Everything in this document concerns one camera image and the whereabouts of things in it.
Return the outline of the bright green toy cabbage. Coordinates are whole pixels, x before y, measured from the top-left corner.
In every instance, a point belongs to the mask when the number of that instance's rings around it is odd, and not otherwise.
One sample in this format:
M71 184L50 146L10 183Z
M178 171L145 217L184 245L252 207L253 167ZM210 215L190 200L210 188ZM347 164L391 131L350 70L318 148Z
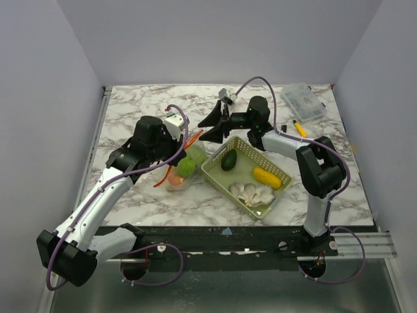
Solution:
M189 157L182 159L177 166L177 175L187 178L195 171L196 163Z

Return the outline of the orange toy peach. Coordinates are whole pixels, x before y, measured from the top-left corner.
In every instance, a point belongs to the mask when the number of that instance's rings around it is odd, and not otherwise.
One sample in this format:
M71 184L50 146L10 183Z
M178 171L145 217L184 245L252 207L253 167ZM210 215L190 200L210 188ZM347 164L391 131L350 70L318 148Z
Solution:
M181 177L181 176L178 176L178 175L172 175L169 178L169 183L172 186L181 186L185 182L185 180L186 179L184 177Z

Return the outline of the clear zip top bag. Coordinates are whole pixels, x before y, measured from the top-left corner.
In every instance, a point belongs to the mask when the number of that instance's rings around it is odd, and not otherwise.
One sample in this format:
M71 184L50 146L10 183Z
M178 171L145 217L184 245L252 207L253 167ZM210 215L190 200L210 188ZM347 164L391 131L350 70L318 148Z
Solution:
M199 140L202 134L203 131L199 130L191 135L184 146L186 156L176 166L163 167L163 176L153 185L154 188L162 186L166 190L178 191L192 184L208 158L204 143Z

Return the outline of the pale green toy lettuce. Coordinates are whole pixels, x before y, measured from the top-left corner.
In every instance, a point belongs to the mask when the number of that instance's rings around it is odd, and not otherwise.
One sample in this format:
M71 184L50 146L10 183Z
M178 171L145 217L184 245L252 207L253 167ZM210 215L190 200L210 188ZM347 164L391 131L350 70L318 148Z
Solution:
M207 154L200 146L193 144L186 150L187 155L196 163L198 168L206 161Z

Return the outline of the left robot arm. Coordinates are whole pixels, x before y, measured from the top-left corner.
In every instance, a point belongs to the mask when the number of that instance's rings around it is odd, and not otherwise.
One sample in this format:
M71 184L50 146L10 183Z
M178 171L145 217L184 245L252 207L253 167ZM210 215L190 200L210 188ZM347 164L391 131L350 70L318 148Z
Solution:
M132 137L114 150L94 188L73 213L53 232L43 230L36 239L47 274L55 273L74 286L84 285L97 265L118 254L140 256L142 234L125 224L97 236L104 218L144 174L166 164L176 165L186 156L188 118L170 113L164 119L143 116Z

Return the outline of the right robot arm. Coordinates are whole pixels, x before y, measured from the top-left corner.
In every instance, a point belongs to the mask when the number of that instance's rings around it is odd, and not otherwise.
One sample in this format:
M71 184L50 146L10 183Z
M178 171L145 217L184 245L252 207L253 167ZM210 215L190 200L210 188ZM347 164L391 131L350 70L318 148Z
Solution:
M232 114L227 108L222 108L219 100L198 123L199 128L210 128L201 140L222 143L230 131L247 129L252 147L297 161L302 184L308 192L308 210L299 241L300 249L312 256L322 250L323 240L329 236L327 224L331 198L341 190L342 182L349 179L348 166L344 165L342 157L326 136L316 140L293 137L277 131L269 122L269 117L270 109L264 97L252 97L244 113Z

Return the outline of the dark green toy avocado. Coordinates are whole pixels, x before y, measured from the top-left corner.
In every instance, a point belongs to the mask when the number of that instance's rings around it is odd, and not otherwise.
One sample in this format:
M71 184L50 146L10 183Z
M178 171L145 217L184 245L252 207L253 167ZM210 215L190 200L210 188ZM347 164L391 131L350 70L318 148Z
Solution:
M221 169L223 171L230 171L236 166L236 163L237 152L235 149L231 149L226 154L224 154L221 161Z

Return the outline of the pale green plastic basket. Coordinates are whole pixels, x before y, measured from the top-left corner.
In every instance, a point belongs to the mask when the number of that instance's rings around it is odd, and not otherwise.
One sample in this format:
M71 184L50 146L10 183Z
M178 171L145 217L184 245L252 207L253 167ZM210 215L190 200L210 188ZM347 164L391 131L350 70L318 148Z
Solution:
M221 161L231 150L237 152L237 163L232 170L224 171L221 168ZM260 182L256 181L252 174L252 170L255 167L260 167L273 173L281 180L281 186L274 191L274 201L271 204L248 207L243 201L235 198L230 193L229 185L236 181L244 184L253 183L256 186L260 185ZM206 180L216 190L254 220L266 217L271 209L278 204L280 198L282 198L293 182L293 178L289 174L238 136L229 138L215 153L208 157L202 164L201 171Z

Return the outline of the yellow toy corn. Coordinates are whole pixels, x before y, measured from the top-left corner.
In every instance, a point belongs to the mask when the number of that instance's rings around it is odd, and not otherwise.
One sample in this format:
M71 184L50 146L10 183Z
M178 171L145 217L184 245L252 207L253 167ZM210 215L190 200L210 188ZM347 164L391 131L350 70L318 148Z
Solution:
M281 187L281 179L278 176L260 167L254 167L252 175L256 181L266 186L270 186L274 190Z

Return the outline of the white toy mushroom cluster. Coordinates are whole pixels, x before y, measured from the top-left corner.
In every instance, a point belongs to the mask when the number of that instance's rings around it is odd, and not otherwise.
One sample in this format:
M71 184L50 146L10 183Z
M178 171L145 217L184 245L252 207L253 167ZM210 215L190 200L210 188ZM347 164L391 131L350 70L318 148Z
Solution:
M236 181L230 184L228 189L236 199L247 207L270 205L275 200L273 188L267 185L243 184Z

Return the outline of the clear plastic parts box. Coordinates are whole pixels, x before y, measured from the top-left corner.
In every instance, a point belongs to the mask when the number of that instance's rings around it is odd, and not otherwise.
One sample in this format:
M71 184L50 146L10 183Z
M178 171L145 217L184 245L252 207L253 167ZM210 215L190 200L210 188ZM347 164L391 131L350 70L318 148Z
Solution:
M324 117L326 113L326 106L305 83L284 87L280 97L294 113L297 121L313 121Z

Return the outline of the black front mounting rail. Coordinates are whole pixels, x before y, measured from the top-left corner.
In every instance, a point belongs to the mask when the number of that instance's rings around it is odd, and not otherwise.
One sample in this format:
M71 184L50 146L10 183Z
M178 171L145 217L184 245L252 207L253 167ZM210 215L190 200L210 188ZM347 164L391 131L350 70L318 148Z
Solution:
M326 233L308 237L301 226L142 226L133 253L112 261L128 271L295 271L302 258L337 256Z

